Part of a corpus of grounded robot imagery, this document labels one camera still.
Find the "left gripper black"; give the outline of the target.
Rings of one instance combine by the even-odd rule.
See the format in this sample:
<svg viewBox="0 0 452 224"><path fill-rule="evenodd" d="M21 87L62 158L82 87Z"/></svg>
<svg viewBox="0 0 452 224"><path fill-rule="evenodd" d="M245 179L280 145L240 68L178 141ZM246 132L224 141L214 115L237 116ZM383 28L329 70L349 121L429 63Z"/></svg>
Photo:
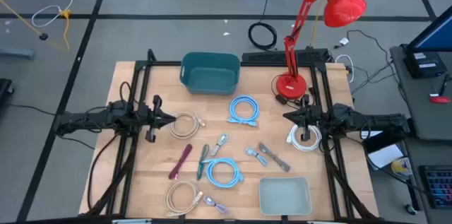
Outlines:
<svg viewBox="0 0 452 224"><path fill-rule="evenodd" d="M162 126L166 126L176 121L174 114L168 114L161 111L162 99L159 95L153 96L153 109L149 108L144 102L141 102L138 106L138 117L140 122L144 125L149 125L149 130L145 133L145 140L150 143L154 143L156 140L155 130L160 129Z"/></svg>

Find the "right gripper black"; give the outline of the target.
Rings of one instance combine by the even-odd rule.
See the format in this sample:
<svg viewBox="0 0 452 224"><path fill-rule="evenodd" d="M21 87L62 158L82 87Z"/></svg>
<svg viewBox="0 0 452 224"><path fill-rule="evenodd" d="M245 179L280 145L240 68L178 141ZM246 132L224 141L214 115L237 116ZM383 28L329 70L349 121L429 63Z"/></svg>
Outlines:
<svg viewBox="0 0 452 224"><path fill-rule="evenodd" d="M290 120L292 123L299 125L298 115L301 117L301 127L304 132L301 135L301 141L308 141L310 139L309 126L316 126L319 130L319 136L326 138L326 140L331 139L331 135L327 134L326 122L327 116L323 113L322 108L317 105L309 104L309 95L305 94L302 96L300 106L300 114L297 110L286 112L283 117Z"/></svg>

